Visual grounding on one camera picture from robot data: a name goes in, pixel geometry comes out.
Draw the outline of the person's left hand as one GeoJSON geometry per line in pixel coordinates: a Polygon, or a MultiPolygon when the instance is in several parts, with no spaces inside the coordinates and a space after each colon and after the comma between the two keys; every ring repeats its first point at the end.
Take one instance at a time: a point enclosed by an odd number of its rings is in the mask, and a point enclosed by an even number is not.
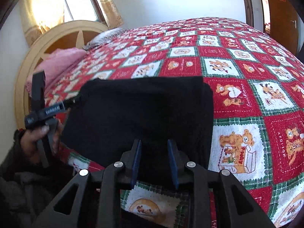
{"type": "MultiPolygon", "coordinates": [[[[51,144],[54,154],[57,154],[59,151],[60,135],[62,134],[63,130],[64,125],[61,122],[58,122],[56,131],[53,135],[53,142],[51,144]]],[[[28,159],[34,164],[40,162],[40,156],[37,149],[37,141],[44,138],[48,132],[48,125],[41,126],[35,130],[26,130],[20,140],[22,151],[25,153],[26,157],[28,157],[28,159]]]]}

